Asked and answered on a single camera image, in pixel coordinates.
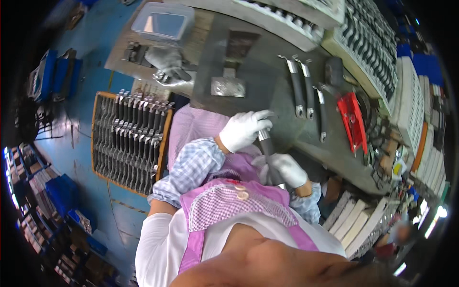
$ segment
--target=red tool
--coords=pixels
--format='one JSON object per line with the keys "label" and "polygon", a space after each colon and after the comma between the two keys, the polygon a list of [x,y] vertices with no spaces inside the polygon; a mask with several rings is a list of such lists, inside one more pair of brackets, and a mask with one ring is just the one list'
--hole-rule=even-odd
{"label": "red tool", "polygon": [[347,137],[351,143],[351,151],[354,153],[354,157],[356,150],[360,146],[362,146],[364,153],[367,154],[368,148],[364,121],[355,93],[345,94],[338,100],[337,104],[343,118],[344,127],[346,128]]}

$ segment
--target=metal workbench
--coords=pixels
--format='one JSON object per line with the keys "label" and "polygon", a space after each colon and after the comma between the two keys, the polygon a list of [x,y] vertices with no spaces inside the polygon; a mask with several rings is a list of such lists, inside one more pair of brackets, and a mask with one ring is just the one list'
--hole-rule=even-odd
{"label": "metal workbench", "polygon": [[[122,52],[129,40],[138,40],[142,44],[149,42],[130,30],[133,20],[144,3],[138,7],[130,21],[126,23],[105,64],[105,68],[138,79],[151,80],[151,75],[155,69],[121,60]],[[210,95],[211,77],[221,76],[222,73],[226,49],[224,43],[230,29],[261,35],[236,74],[238,78],[243,78],[247,82],[246,98]],[[278,152],[286,152],[292,148],[297,149],[341,175],[366,193],[383,195],[384,192],[376,187],[371,177],[372,169],[363,164],[362,149],[357,151],[356,158],[350,150],[349,140],[341,115],[337,111],[334,95],[324,91],[328,119],[325,143],[319,141],[318,107],[315,109],[316,117],[312,121],[295,117],[290,74],[285,60],[279,59],[277,54],[287,57],[298,54],[301,60],[311,59],[309,69],[314,84],[317,85],[318,82],[324,81],[324,65],[330,55],[321,47],[305,53],[260,27],[219,13],[196,9],[196,25],[184,46],[184,57],[199,65],[198,72],[196,75],[192,75],[193,82],[185,85],[176,83],[165,88],[188,96],[194,107],[227,116],[232,116],[238,112],[269,108],[276,114],[276,117],[272,119],[274,127],[270,134]],[[352,87],[345,83],[343,90],[351,91]]]}

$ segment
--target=white glove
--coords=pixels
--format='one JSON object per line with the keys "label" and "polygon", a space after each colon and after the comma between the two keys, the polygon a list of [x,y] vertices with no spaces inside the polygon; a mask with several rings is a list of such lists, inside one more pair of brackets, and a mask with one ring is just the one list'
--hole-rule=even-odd
{"label": "white glove", "polygon": [[249,146],[257,139],[257,132],[273,127],[273,123],[265,119],[272,115],[270,110],[237,113],[220,132],[220,140],[232,153]]}
{"label": "white glove", "polygon": [[279,171],[285,182],[293,188],[304,185],[308,180],[308,174],[290,154],[275,153],[271,156],[271,163]]}

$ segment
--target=plaid sleeve cover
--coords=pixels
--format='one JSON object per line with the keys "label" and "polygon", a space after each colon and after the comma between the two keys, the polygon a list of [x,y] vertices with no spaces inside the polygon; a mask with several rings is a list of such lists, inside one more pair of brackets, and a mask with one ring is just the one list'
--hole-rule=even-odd
{"label": "plaid sleeve cover", "polygon": [[175,160],[170,174],[153,185],[147,197],[164,201],[181,208],[180,195],[199,187],[208,174],[219,171],[225,161],[225,154],[213,138],[198,139],[187,143]]}

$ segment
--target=cable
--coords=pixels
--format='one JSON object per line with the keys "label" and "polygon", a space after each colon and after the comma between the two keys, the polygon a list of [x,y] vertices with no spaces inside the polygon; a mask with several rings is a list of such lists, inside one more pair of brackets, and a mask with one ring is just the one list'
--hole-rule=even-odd
{"label": "cable", "polygon": [[70,124],[73,126],[73,128],[76,129],[76,130],[77,130],[79,133],[81,133],[82,135],[84,135],[84,136],[86,136],[86,137],[88,137],[88,138],[91,138],[91,136],[89,136],[89,135],[85,134],[84,132],[80,131],[79,128],[77,128],[75,125],[73,125],[72,120],[70,119],[70,117],[69,117],[69,115],[68,115],[68,113],[67,113],[67,109],[65,108],[65,106],[64,106],[64,111],[65,111],[65,115],[67,116],[67,118],[68,118],[68,120],[70,121]]}

